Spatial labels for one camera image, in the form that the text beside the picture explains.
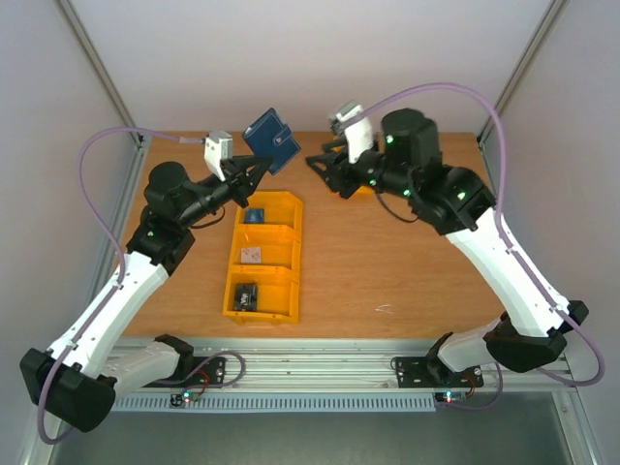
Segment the blue card holder wallet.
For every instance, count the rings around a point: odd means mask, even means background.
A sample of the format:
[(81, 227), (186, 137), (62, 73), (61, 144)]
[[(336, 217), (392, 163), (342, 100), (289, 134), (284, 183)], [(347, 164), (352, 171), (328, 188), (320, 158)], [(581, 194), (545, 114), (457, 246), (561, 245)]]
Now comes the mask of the blue card holder wallet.
[(242, 138), (257, 157), (270, 157), (268, 171), (276, 175), (301, 150), (290, 126), (269, 108), (243, 132)]

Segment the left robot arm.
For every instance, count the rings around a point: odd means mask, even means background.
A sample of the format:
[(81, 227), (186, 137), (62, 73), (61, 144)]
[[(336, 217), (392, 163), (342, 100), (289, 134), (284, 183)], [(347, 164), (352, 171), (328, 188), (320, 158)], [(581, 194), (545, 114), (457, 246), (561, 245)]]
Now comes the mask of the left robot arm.
[(29, 350), (19, 363), (44, 443), (63, 439), (47, 434), (47, 414), (89, 432), (118, 398), (148, 385), (183, 386), (193, 379), (193, 347), (168, 334), (115, 362), (108, 361), (109, 354), (142, 305), (184, 260), (195, 242), (195, 225), (227, 202), (247, 206), (270, 164), (268, 157), (232, 157), (222, 162), (221, 176), (200, 181), (192, 181), (177, 162), (151, 170), (146, 207), (117, 269), (60, 338), (44, 351)]

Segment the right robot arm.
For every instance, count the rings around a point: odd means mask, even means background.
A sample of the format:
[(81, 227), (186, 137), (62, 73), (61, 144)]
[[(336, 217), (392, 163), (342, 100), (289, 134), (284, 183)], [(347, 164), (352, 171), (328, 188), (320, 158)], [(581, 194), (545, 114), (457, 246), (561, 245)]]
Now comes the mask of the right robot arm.
[(377, 136), (362, 107), (349, 103), (329, 118), (332, 142), (307, 165), (343, 199), (360, 187), (407, 201), (416, 220), (446, 238), (476, 268), (504, 306), (488, 325), (443, 335), (425, 357), (434, 387), (461, 372), (497, 362), (516, 373), (539, 369), (564, 353), (566, 335), (589, 314), (558, 293), (509, 231), (494, 195), (473, 171), (443, 161), (436, 123), (403, 108), (383, 117)]

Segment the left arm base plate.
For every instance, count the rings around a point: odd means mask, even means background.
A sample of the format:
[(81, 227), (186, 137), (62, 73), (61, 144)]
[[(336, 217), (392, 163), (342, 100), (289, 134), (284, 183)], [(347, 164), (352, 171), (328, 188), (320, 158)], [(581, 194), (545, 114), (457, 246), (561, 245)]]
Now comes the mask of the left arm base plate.
[(180, 368), (170, 377), (145, 385), (146, 388), (187, 388), (202, 385), (205, 382), (219, 385), (224, 382), (226, 374), (226, 358), (216, 356), (195, 356), (186, 368)]

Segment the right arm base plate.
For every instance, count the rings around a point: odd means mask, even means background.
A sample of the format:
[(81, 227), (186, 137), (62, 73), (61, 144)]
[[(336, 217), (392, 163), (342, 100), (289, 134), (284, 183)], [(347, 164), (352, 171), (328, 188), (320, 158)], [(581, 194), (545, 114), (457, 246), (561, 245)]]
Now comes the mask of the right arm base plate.
[(390, 368), (399, 388), (482, 388), (481, 368), (475, 366), (460, 373), (449, 372), (442, 381), (436, 381), (426, 367), (424, 356), (395, 356)]

